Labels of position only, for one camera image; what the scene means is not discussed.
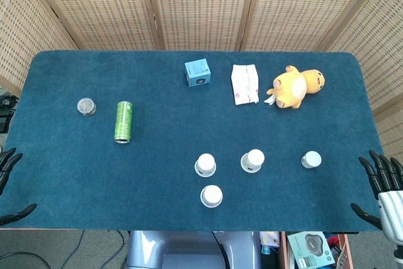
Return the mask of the white paper cup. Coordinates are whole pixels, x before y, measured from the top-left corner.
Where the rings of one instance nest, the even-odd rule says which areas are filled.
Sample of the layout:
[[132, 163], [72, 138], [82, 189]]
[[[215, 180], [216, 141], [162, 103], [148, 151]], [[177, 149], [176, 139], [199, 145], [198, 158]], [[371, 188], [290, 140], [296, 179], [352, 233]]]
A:
[[218, 207], [223, 199], [223, 193], [217, 185], [207, 185], [200, 193], [200, 200], [207, 208]]
[[258, 172], [265, 160], [264, 153], [259, 149], [252, 149], [241, 157], [241, 168], [247, 173]]
[[302, 166], [307, 169], [317, 168], [321, 165], [321, 162], [321, 155], [316, 151], [308, 151], [301, 158]]
[[212, 176], [216, 171], [215, 158], [209, 153], [201, 154], [195, 163], [195, 171], [203, 178]]

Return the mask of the grey-blue robot torso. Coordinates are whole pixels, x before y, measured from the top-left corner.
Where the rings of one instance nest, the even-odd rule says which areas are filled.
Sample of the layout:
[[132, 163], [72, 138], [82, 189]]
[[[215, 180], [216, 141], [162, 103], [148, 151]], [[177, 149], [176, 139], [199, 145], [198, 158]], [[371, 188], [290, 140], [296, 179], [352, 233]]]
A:
[[256, 231], [132, 231], [124, 269], [261, 269]]

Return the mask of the teal product box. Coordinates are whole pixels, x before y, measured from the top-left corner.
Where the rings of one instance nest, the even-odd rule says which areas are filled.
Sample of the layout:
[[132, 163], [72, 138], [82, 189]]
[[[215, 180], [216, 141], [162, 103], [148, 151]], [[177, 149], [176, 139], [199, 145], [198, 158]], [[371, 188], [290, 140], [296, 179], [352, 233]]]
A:
[[287, 234], [298, 269], [318, 269], [335, 264], [323, 232], [304, 231]]

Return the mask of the woven rattan screen panel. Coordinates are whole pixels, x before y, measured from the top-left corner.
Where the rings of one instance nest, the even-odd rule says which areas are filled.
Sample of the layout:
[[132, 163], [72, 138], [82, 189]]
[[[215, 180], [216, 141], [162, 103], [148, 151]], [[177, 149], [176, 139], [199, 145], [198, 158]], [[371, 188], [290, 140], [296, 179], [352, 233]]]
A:
[[251, 0], [150, 0], [164, 50], [241, 48]]
[[329, 49], [359, 60], [383, 153], [403, 164], [403, 0], [365, 0]]
[[251, 0], [241, 50], [314, 51], [357, 0]]
[[0, 87], [11, 94], [21, 95], [37, 53], [77, 48], [47, 0], [0, 0]]
[[80, 49], [161, 50], [151, 0], [46, 0]]

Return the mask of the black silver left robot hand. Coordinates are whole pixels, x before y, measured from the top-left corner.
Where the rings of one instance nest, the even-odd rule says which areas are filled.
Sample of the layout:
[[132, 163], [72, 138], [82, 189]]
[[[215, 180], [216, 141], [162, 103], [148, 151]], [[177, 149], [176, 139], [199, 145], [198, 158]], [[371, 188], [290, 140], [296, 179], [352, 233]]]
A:
[[[16, 148], [3, 151], [0, 146], [0, 196], [3, 194], [6, 184], [9, 180], [9, 176], [15, 166], [15, 164], [23, 157], [22, 153], [14, 155]], [[15, 214], [0, 215], [0, 226], [5, 226], [13, 222], [17, 222], [30, 215], [37, 208], [36, 203], [29, 204], [23, 210]]]

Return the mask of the red-brown storage box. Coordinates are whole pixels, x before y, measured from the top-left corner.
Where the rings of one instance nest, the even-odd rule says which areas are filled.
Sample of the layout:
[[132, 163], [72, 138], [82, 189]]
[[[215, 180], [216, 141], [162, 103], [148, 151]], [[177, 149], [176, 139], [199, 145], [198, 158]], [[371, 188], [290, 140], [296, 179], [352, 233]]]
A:
[[[288, 260], [287, 236], [285, 232], [280, 233], [280, 239], [281, 244], [278, 248], [278, 268], [290, 269], [290, 262]], [[338, 234], [338, 239], [338, 246], [342, 249], [342, 252], [345, 255], [343, 269], [354, 269], [348, 236], [346, 234]]]

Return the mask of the white pink tissue packet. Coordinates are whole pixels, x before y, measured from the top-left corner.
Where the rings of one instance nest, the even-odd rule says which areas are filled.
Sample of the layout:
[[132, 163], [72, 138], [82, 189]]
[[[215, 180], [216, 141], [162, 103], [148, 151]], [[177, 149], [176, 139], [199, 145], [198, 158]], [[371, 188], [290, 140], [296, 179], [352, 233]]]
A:
[[254, 64], [233, 65], [231, 74], [235, 105], [259, 102], [259, 78]]

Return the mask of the black equipment pile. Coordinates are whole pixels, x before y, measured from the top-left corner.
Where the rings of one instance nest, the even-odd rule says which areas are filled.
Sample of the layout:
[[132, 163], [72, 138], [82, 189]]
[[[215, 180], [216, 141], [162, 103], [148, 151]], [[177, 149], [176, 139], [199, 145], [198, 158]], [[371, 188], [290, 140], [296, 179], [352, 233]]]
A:
[[18, 101], [19, 99], [9, 92], [0, 94], [0, 134], [8, 132]]

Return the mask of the colourful snack packet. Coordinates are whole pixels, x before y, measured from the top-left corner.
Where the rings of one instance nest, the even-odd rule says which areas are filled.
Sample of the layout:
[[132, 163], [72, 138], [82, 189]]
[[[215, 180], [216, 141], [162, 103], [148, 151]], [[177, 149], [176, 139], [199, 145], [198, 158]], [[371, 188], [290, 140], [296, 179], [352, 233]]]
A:
[[280, 233], [278, 231], [260, 231], [261, 253], [269, 255], [272, 249], [280, 247]]

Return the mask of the dark blue felt table cover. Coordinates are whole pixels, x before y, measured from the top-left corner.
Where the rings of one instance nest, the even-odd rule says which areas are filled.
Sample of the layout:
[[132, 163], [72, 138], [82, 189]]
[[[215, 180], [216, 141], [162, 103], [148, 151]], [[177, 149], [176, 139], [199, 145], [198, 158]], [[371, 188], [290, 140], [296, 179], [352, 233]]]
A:
[[[206, 59], [208, 84], [189, 87], [184, 64]], [[259, 102], [235, 105], [233, 65], [254, 64]], [[324, 87], [300, 107], [269, 105], [273, 80], [295, 66]], [[91, 98], [96, 112], [77, 110]], [[133, 104], [131, 139], [114, 140], [116, 109]], [[378, 215], [359, 162], [382, 152], [360, 64], [346, 52], [53, 50], [38, 53], [6, 139], [23, 157], [0, 196], [0, 215], [36, 203], [13, 228], [173, 231], [369, 231], [350, 204]], [[241, 168], [264, 153], [256, 173]], [[317, 168], [301, 158], [316, 151]], [[199, 156], [216, 171], [195, 171]], [[217, 185], [221, 204], [200, 193]]]

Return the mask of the light blue cube box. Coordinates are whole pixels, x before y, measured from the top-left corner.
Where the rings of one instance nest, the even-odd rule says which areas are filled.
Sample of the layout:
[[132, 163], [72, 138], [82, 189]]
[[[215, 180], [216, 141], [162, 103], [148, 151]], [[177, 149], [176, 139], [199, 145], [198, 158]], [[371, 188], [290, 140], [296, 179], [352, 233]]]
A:
[[186, 80], [189, 87], [208, 84], [211, 80], [211, 71], [206, 59], [194, 60], [184, 64]]

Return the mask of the green drink can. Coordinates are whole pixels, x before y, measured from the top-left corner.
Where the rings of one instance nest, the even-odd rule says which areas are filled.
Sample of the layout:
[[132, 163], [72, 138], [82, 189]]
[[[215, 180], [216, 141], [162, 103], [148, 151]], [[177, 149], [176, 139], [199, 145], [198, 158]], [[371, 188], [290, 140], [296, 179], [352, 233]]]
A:
[[133, 104], [121, 101], [117, 104], [114, 140], [119, 144], [126, 144], [131, 139], [133, 118]]

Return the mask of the yellow plush toy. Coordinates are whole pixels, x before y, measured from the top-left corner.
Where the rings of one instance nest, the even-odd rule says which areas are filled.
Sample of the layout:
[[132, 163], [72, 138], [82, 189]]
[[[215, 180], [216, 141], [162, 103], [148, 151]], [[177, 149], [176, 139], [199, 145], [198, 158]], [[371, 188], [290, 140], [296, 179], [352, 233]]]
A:
[[269, 96], [264, 102], [278, 108], [298, 109], [306, 94], [319, 92], [325, 85], [321, 71], [311, 69], [300, 72], [295, 66], [286, 66], [286, 72], [273, 80], [273, 87], [267, 90]]

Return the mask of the small grey round tin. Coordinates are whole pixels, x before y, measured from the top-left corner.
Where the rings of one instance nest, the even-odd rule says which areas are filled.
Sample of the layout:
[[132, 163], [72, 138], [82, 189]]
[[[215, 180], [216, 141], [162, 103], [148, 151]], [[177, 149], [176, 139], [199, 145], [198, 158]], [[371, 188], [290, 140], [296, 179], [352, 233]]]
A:
[[77, 103], [77, 110], [88, 117], [96, 112], [96, 104], [91, 98], [82, 98]]

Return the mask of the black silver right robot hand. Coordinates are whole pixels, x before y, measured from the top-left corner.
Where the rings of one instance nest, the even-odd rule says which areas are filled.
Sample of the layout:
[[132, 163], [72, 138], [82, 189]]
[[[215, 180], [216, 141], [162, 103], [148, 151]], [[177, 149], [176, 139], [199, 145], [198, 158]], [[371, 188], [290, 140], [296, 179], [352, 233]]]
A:
[[368, 176], [380, 216], [368, 214], [355, 203], [350, 206], [359, 218], [383, 231], [385, 237], [397, 246], [395, 257], [403, 260], [403, 164], [373, 150], [369, 155], [373, 164], [364, 157], [360, 157], [359, 162]]

